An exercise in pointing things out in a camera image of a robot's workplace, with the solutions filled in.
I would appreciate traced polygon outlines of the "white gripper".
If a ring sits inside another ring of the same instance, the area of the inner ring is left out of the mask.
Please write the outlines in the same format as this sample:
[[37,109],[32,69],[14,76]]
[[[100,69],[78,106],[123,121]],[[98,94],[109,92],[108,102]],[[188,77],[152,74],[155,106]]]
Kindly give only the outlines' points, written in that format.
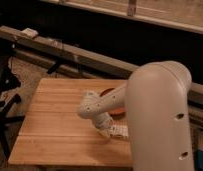
[[98,133],[105,137],[110,137],[110,128],[113,125],[113,118],[108,113],[102,113],[92,119],[92,124]]

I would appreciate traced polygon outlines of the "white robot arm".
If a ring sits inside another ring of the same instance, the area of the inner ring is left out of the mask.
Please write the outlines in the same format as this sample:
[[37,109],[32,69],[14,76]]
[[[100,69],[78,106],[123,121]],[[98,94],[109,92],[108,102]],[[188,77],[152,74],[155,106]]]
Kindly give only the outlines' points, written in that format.
[[93,119],[123,107],[133,171],[194,171],[187,94],[191,73],[176,61],[138,67],[108,94],[86,96],[77,113]]

